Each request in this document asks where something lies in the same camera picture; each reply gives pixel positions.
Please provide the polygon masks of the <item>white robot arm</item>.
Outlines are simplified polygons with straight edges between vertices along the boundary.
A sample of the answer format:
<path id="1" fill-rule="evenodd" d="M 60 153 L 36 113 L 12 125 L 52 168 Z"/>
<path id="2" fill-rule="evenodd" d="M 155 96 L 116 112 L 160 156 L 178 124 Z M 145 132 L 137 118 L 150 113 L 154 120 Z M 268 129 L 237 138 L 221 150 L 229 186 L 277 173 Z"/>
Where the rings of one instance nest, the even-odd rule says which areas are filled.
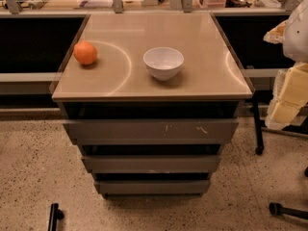
<path id="1" fill-rule="evenodd" d="M 289 18 L 264 35 L 264 41 L 281 43 L 286 58 L 295 61 L 288 70 L 279 70 L 269 103 L 266 127 L 282 130 L 308 103 L 308 0 L 302 0 Z"/>

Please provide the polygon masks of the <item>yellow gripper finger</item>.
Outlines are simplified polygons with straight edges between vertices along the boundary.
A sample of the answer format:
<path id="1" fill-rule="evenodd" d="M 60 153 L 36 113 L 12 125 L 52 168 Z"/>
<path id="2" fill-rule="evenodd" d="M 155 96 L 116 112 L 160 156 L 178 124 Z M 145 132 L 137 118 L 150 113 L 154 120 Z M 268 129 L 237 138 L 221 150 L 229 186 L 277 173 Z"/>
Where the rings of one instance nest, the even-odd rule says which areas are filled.
<path id="1" fill-rule="evenodd" d="M 288 70 L 280 69 L 274 80 L 272 94 L 265 124 L 269 129 L 282 130 L 308 103 L 308 64 L 295 63 Z"/>
<path id="2" fill-rule="evenodd" d="M 286 26 L 286 21 L 282 21 L 276 27 L 266 32 L 266 34 L 263 37 L 263 40 L 273 44 L 282 43 L 284 41 L 285 26 Z"/>

